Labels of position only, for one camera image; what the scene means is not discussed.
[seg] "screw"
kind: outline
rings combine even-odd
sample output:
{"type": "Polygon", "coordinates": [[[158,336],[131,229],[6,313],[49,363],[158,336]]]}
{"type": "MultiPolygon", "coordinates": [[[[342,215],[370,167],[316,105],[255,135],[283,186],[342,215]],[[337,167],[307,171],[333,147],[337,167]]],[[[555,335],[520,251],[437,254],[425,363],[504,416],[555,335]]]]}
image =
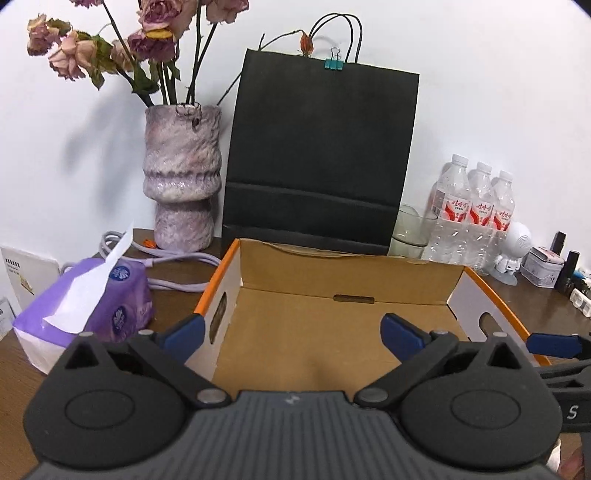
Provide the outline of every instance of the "screw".
{"type": "Polygon", "coordinates": [[[197,400],[205,405],[216,405],[225,401],[226,398],[226,392],[219,388],[206,388],[197,393],[197,400]]]}
{"type": "Polygon", "coordinates": [[[359,392],[358,399],[365,403],[382,403],[388,399],[388,393],[381,388],[364,388],[359,392]]]}

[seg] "marble vase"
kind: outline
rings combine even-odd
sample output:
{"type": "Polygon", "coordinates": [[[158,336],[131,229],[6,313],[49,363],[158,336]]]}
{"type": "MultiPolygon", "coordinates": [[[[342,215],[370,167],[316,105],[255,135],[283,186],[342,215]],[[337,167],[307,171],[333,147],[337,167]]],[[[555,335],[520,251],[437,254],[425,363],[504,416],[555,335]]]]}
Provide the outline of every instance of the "marble vase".
{"type": "Polygon", "coordinates": [[[213,239],[209,199],[222,187],[220,117],[216,106],[146,110],[144,194],[157,202],[154,239],[160,248],[195,252],[213,239]]]}

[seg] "water bottle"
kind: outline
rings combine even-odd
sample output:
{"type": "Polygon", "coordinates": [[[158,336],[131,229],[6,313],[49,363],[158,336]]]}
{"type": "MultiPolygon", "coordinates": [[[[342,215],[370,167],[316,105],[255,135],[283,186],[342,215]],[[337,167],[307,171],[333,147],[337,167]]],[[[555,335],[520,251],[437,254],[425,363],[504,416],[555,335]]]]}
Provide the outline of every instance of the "water bottle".
{"type": "Polygon", "coordinates": [[[467,158],[454,155],[451,166],[437,181],[432,210],[438,220],[423,256],[427,260],[454,264],[464,262],[466,235],[462,222],[470,210],[472,194],[467,165],[467,158]]]}
{"type": "Polygon", "coordinates": [[[472,206],[466,218],[467,250],[464,265],[477,272],[483,272],[486,253],[492,235],[496,195],[491,184],[492,167],[478,162],[475,170],[468,174],[472,188],[472,206]]]}
{"type": "Polygon", "coordinates": [[[505,239],[507,229],[515,210],[513,198],[513,175],[501,170],[499,176],[492,182],[495,192],[495,211],[491,227],[493,233],[486,255],[485,269],[493,266],[496,256],[499,254],[499,244],[505,239]]]}
{"type": "Polygon", "coordinates": [[[496,194],[495,214],[493,216],[492,227],[501,232],[506,232],[513,217],[515,210],[515,200],[513,198],[513,175],[501,170],[499,179],[494,185],[496,194]]]}

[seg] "binder clip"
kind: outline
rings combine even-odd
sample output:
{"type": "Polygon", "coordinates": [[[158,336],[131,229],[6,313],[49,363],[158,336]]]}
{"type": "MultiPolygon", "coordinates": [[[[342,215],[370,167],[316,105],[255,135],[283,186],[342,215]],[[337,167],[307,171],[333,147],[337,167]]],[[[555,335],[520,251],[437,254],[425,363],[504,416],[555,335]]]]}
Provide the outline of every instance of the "binder clip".
{"type": "Polygon", "coordinates": [[[324,61],[325,70],[343,70],[345,62],[340,59],[340,48],[332,47],[330,49],[330,58],[324,61]]]}

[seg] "pink rose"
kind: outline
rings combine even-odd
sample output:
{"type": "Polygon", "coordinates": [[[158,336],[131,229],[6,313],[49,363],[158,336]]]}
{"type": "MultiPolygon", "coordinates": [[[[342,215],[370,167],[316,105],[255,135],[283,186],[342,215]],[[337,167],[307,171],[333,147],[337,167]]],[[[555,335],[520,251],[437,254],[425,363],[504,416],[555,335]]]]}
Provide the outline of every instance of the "pink rose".
{"type": "Polygon", "coordinates": [[[27,53],[31,56],[45,55],[54,43],[60,43],[60,30],[47,26],[47,16],[39,15],[27,25],[29,43],[27,53]]]}
{"type": "Polygon", "coordinates": [[[203,0],[207,5],[207,19],[211,23],[234,23],[236,16],[248,10],[248,0],[203,0]]]}
{"type": "Polygon", "coordinates": [[[80,67],[92,74],[95,69],[93,65],[95,58],[95,42],[79,40],[78,32],[71,30],[62,40],[60,48],[49,57],[49,65],[59,77],[74,81],[86,76],[80,67]]]}
{"type": "Polygon", "coordinates": [[[178,40],[189,28],[197,0],[142,0],[139,22],[145,32],[168,29],[178,40]]]}
{"type": "Polygon", "coordinates": [[[113,40],[113,49],[111,50],[111,60],[113,60],[119,67],[126,72],[134,71],[134,64],[128,57],[123,45],[119,40],[113,40]]]}
{"type": "Polygon", "coordinates": [[[148,38],[143,30],[132,33],[127,39],[129,49],[140,60],[170,61],[174,58],[174,38],[148,38]]]}
{"type": "Polygon", "coordinates": [[[70,0],[70,2],[72,2],[76,7],[82,5],[86,8],[90,8],[91,5],[97,6],[103,4],[103,0],[70,0]]]}

